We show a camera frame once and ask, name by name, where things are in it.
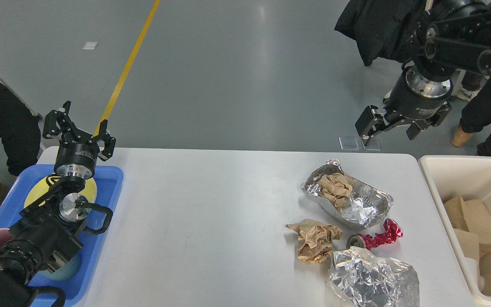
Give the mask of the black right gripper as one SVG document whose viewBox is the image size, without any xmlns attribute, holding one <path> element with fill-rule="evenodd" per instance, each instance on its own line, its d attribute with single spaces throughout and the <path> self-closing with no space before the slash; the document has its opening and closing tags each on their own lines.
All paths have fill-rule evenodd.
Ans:
<svg viewBox="0 0 491 307">
<path fill-rule="evenodd" d="M 415 138 L 429 127 L 438 127 L 452 109 L 444 102 L 453 90 L 450 79 L 442 82 L 424 77 L 416 66 L 403 70 L 389 96 L 384 108 L 368 105 L 355 123 L 357 134 L 364 147 L 373 143 L 374 137 L 398 126 L 407 125 L 409 140 Z"/>
</svg>

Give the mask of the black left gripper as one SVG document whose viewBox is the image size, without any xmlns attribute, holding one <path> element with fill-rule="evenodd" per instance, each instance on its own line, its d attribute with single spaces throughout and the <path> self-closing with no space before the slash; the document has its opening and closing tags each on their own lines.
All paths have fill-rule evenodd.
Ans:
<svg viewBox="0 0 491 307">
<path fill-rule="evenodd" d="M 75 176 L 83 179 L 94 177 L 97 158 L 107 161 L 113 156 L 116 138 L 107 131 L 108 120 L 102 120 L 98 133 L 92 136 L 92 144 L 78 143 L 78 128 L 69 116 L 71 101 L 58 110 L 51 110 L 43 122 L 43 138 L 60 137 L 60 147 L 53 167 L 58 176 Z"/>
</svg>

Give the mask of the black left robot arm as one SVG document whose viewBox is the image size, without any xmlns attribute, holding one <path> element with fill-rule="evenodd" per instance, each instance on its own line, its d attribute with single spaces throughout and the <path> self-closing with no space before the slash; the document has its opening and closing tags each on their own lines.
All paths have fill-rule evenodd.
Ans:
<svg viewBox="0 0 491 307">
<path fill-rule="evenodd" d="M 80 130 L 69 117 L 71 102 L 45 117 L 43 138 L 60 136 L 53 171 L 60 179 L 21 212 L 9 229 L 12 239 L 0 247 L 0 307 L 29 307 L 38 295 L 54 295 L 62 307 L 65 292 L 59 287 L 29 285 L 42 270 L 56 272 L 82 249 L 78 237 L 85 232 L 101 235 L 110 226 L 113 211 L 79 195 L 70 205 L 64 200 L 80 194 L 94 176 L 97 160 L 113 155 L 116 139 L 107 131 L 107 120 L 97 135 Z"/>
</svg>

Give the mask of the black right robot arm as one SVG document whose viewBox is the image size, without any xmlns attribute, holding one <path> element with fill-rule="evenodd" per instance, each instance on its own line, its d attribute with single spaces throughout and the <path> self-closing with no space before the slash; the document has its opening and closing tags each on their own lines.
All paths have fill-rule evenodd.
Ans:
<svg viewBox="0 0 491 307">
<path fill-rule="evenodd" d="M 439 126 L 451 110 L 456 70 L 491 76 L 491 9 L 477 0 L 443 0 L 420 17 L 405 52 L 384 107 L 368 105 L 356 121 L 364 148 L 378 150 L 376 135 L 398 126 L 407 126 L 410 140 Z"/>
</svg>

